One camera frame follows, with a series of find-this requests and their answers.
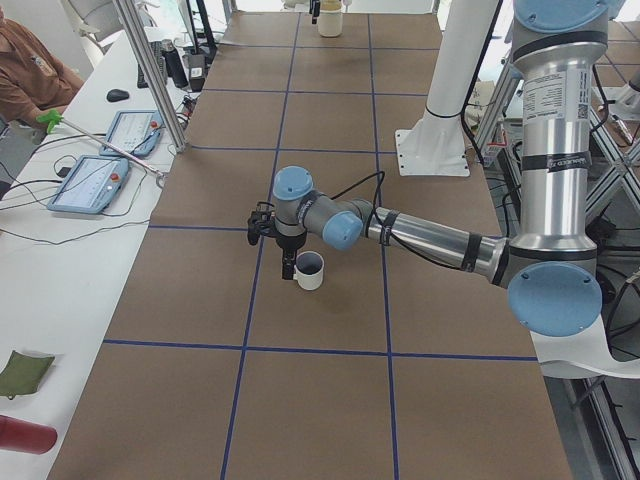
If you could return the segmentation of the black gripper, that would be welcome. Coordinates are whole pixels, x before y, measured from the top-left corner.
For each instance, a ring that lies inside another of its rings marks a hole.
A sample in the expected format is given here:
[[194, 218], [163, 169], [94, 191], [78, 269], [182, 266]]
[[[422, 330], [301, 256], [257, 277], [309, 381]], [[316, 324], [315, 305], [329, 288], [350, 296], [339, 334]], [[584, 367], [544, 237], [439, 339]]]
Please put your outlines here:
[[305, 245], [306, 233], [289, 236], [277, 232], [276, 243], [282, 249], [281, 278], [283, 280], [292, 280], [295, 273], [297, 251]]

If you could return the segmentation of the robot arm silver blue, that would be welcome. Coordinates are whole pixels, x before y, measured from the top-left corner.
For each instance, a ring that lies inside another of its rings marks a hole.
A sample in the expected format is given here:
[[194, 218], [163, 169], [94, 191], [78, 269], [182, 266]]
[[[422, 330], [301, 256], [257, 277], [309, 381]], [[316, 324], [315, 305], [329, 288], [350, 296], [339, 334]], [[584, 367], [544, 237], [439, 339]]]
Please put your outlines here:
[[575, 335], [598, 318], [596, 246], [586, 235], [591, 164], [592, 69], [605, 53], [617, 1], [518, 1], [511, 62], [523, 79], [520, 230], [495, 239], [316, 190], [298, 166], [280, 170], [264, 211], [248, 222], [248, 240], [272, 237], [291, 279], [308, 234], [338, 249], [361, 238], [402, 248], [440, 267], [484, 276], [508, 292], [529, 330]]

